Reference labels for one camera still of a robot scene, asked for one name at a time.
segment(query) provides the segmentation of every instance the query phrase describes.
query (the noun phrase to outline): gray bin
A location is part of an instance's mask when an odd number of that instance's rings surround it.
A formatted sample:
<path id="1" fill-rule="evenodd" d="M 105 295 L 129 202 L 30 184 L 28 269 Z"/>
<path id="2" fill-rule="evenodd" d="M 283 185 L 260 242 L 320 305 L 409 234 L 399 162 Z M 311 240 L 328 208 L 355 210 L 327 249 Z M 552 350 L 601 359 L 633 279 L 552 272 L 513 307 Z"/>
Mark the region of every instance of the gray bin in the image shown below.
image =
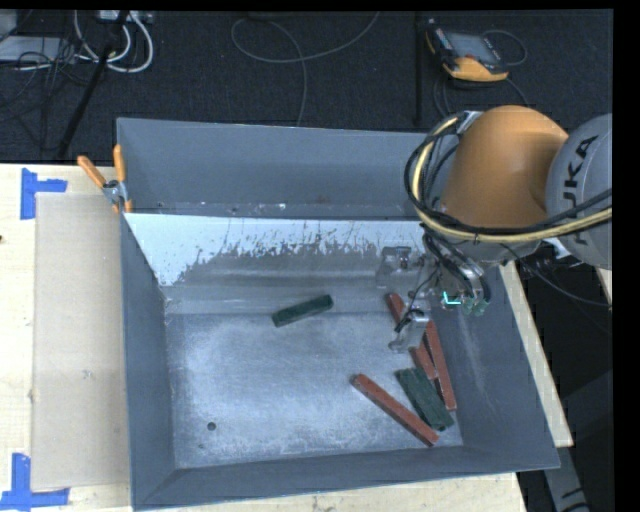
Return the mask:
<path id="1" fill-rule="evenodd" d="M 119 119 L 117 138 L 135 509 L 558 467 L 497 269 L 483 316 L 428 312 L 458 400 L 434 447 L 349 383 L 411 407 L 384 294 L 420 279 L 402 173 L 421 134 Z M 399 245 L 409 269 L 382 288 Z M 324 294 L 331 310 L 271 321 Z"/>

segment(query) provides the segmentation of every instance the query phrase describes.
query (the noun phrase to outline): green light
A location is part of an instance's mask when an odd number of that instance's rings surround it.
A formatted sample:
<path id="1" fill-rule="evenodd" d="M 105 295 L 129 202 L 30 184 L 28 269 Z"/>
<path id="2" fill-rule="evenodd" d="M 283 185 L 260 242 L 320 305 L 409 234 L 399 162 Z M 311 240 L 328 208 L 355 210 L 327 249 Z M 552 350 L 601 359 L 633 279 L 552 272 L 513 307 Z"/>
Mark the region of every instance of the green light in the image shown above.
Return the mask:
<path id="1" fill-rule="evenodd" d="M 442 292 L 442 298 L 444 299 L 444 303 L 445 304 L 449 304 L 449 305 L 457 305 L 457 304 L 462 304 L 462 301 L 460 300 L 449 300 L 449 296 L 447 295 L 447 292 Z"/>

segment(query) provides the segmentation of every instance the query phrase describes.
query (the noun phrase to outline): green block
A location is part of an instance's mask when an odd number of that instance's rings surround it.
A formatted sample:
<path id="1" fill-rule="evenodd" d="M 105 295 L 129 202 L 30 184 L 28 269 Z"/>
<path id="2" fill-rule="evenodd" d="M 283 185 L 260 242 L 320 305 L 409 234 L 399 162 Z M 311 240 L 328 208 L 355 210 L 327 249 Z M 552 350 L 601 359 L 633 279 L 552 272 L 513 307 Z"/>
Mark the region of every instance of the green block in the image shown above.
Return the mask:
<path id="1" fill-rule="evenodd" d="M 443 431 L 453 425 L 453 417 L 447 411 L 436 388 L 422 368 L 398 370 L 396 378 L 418 416 L 431 428 Z"/>
<path id="2" fill-rule="evenodd" d="M 322 295 L 315 299 L 311 299 L 307 302 L 302 302 L 291 306 L 289 308 L 281 309 L 280 311 L 271 315 L 273 323 L 276 327 L 282 327 L 283 325 L 296 322 L 302 318 L 306 318 L 311 315 L 317 315 L 327 311 L 333 307 L 333 299 L 331 295 Z"/>

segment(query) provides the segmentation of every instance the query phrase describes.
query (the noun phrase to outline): bin floor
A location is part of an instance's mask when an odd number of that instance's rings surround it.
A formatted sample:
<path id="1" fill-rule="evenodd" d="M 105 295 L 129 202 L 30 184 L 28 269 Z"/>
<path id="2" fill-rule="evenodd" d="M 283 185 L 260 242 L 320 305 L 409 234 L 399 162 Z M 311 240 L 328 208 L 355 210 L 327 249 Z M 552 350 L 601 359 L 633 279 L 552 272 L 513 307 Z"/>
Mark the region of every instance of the bin floor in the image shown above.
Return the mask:
<path id="1" fill-rule="evenodd" d="M 378 313 L 324 313 L 276 328 L 269 315 L 167 315 L 176 465 L 195 468 L 424 445 L 350 384 L 365 373 L 412 407 Z M 461 445 L 457 423 L 438 445 Z"/>

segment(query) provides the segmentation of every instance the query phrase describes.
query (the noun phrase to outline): wooden table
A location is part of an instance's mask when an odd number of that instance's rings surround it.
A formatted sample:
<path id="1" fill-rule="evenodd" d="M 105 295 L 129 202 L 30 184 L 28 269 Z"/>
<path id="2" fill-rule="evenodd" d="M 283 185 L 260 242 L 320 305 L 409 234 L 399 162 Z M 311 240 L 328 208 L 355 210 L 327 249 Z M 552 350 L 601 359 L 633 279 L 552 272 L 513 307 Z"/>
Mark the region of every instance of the wooden table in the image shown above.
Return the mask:
<path id="1" fill-rule="evenodd" d="M 37 320 L 35 253 L 38 217 L 20 220 L 21 170 L 27 167 L 39 180 L 60 178 L 68 181 L 66 198 L 82 195 L 104 208 L 101 192 L 76 166 L 0 164 L 0 490 L 10 487 L 11 454 L 32 454 L 34 402 L 38 391 L 34 377 L 34 322 Z M 113 168 L 101 167 L 107 179 L 115 177 Z M 85 240 L 74 241 L 69 250 L 81 251 Z M 551 372 L 540 345 L 537 330 L 513 263 L 501 268 L 511 306 L 522 335 L 541 401 L 558 447 L 573 441 Z M 89 464 L 89 453 L 79 453 L 78 464 Z M 56 465 L 55 460 L 46 461 Z M 128 483 L 117 478 L 99 485 L 73 485 L 69 505 L 60 510 L 130 510 Z M 310 512 L 370 512 L 393 510 L 446 510 L 474 512 L 524 511 L 516 475 L 500 474 L 473 478 L 393 485 L 353 491 L 332 492 L 190 507 L 190 511 L 244 512 L 268 510 Z"/>

